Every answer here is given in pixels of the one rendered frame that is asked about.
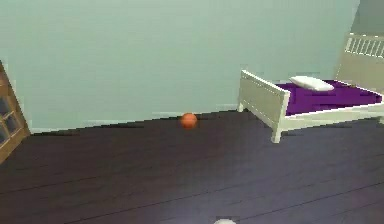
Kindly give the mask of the white bed purple cover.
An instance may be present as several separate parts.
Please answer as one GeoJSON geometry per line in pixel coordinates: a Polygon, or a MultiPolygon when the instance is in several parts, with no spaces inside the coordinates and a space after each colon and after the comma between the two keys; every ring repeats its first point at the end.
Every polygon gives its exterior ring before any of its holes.
{"type": "Polygon", "coordinates": [[[272,129],[278,143],[286,131],[377,118],[384,124],[384,94],[339,80],[331,91],[274,84],[246,70],[240,75],[238,110],[249,110],[272,129]]]}

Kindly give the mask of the white pillow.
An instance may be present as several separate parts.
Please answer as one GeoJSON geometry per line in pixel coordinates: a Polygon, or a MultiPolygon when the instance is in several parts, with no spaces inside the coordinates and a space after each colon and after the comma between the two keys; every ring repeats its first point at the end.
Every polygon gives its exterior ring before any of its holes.
{"type": "Polygon", "coordinates": [[[293,77],[290,77],[289,80],[292,83],[308,90],[331,91],[334,89],[334,87],[331,84],[328,84],[325,81],[318,78],[314,78],[314,77],[293,76],[293,77]]]}

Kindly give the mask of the white slatted headboard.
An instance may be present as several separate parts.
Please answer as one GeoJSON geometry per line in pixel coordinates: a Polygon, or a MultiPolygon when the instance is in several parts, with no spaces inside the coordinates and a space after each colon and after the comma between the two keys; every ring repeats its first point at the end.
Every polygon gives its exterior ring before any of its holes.
{"type": "Polygon", "coordinates": [[[384,36],[349,33],[344,51],[384,59],[384,36]]]}

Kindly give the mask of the brown wooden shelf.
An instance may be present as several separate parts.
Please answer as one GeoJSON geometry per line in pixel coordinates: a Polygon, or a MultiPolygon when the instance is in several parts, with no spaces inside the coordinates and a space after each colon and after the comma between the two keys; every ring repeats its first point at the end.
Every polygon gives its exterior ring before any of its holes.
{"type": "Polygon", "coordinates": [[[0,60],[0,164],[31,134],[0,60]]]}

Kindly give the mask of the orange basketball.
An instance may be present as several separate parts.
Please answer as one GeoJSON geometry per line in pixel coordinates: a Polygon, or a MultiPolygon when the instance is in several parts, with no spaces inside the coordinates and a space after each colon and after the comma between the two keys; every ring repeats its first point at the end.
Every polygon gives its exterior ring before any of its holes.
{"type": "Polygon", "coordinates": [[[180,119],[180,123],[185,129],[192,129],[197,125],[197,117],[193,113],[185,113],[180,119]]]}

